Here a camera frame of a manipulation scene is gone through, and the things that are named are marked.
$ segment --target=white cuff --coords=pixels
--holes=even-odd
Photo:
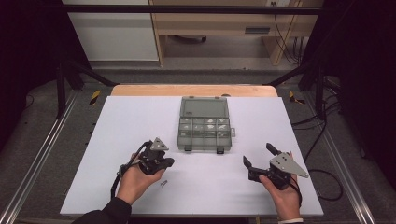
[[[295,218],[295,219],[290,219],[290,220],[285,220],[285,221],[278,221],[278,224],[287,224],[287,223],[295,223],[295,222],[304,222],[302,218]]]

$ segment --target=white cabinet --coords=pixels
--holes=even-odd
[[[63,0],[64,4],[147,5],[147,0]],[[158,61],[148,13],[69,13],[90,61]]]

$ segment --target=black sleeve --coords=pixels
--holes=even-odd
[[[102,211],[91,211],[76,219],[73,224],[125,224],[131,210],[131,205],[119,198],[113,198]]]

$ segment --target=person's right hand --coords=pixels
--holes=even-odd
[[[138,164],[131,166],[122,176],[116,197],[132,205],[150,185],[161,179],[164,172],[165,170],[161,169],[154,175],[146,175],[140,170]]]
[[[292,175],[291,178],[297,181],[296,175]],[[281,221],[301,217],[300,199],[295,189],[293,189],[291,186],[288,186],[283,190],[277,189],[274,186],[273,182],[264,175],[260,175],[259,179],[268,190],[268,192],[271,194],[271,197],[276,207],[277,215]],[[294,180],[291,180],[290,183],[294,187],[298,188],[297,183],[294,182]]]

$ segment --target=clear plastic box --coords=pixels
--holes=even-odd
[[[230,116],[227,98],[183,97],[180,107],[177,146],[181,150],[230,150]]]

